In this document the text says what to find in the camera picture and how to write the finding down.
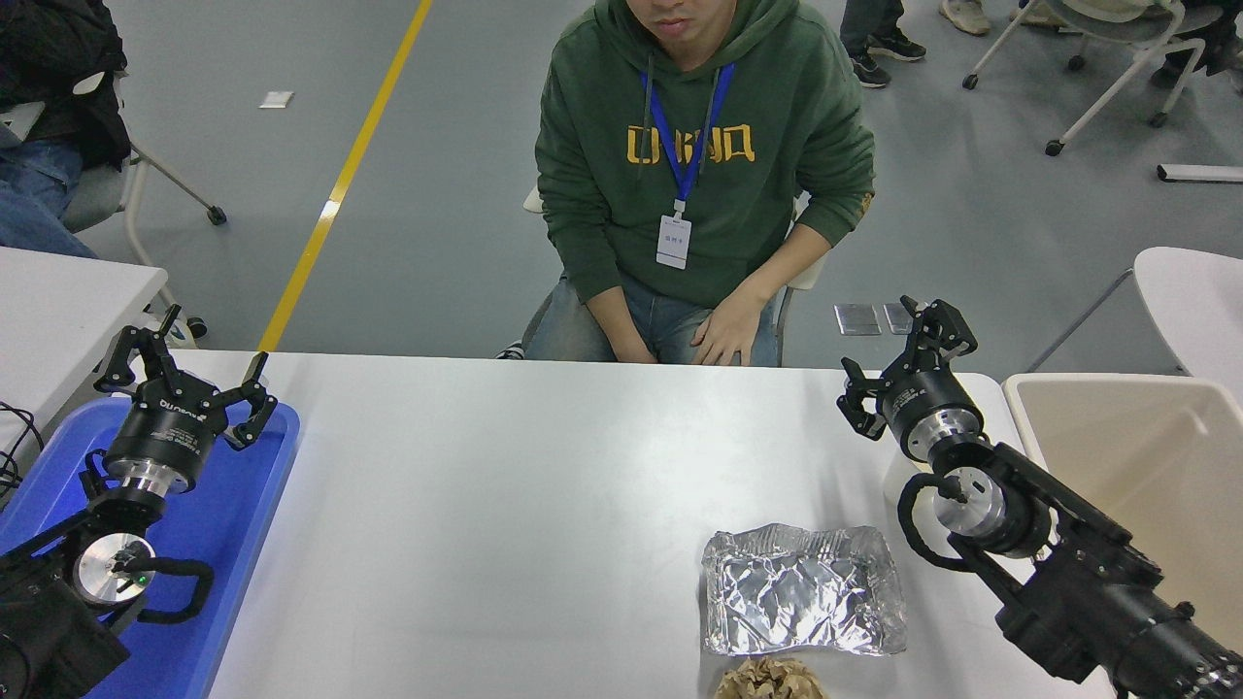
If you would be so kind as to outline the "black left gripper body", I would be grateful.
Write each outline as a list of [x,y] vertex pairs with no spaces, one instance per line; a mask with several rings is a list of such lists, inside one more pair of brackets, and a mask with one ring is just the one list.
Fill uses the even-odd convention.
[[131,463],[169,466],[181,481],[198,481],[218,434],[227,427],[225,409],[203,405],[218,387],[199,378],[184,378],[181,393],[167,381],[138,386],[129,415],[104,456],[111,478],[124,478]]

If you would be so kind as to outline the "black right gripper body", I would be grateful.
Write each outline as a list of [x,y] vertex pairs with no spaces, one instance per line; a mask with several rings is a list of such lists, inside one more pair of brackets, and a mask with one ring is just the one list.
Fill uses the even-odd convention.
[[947,368],[885,371],[876,404],[897,445],[911,460],[929,460],[953,435],[983,435],[983,415]]

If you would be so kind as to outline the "person's left hand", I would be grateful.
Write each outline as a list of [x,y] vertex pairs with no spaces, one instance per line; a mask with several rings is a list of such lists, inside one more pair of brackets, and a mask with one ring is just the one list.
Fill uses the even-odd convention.
[[759,322],[769,301],[769,296],[742,287],[723,297],[695,331],[691,364],[752,366]]

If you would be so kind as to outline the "person's right hand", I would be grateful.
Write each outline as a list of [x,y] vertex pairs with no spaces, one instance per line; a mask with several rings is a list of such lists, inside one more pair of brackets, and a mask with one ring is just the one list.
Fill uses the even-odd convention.
[[605,323],[605,336],[618,362],[658,364],[658,358],[649,350],[633,318],[610,318]]

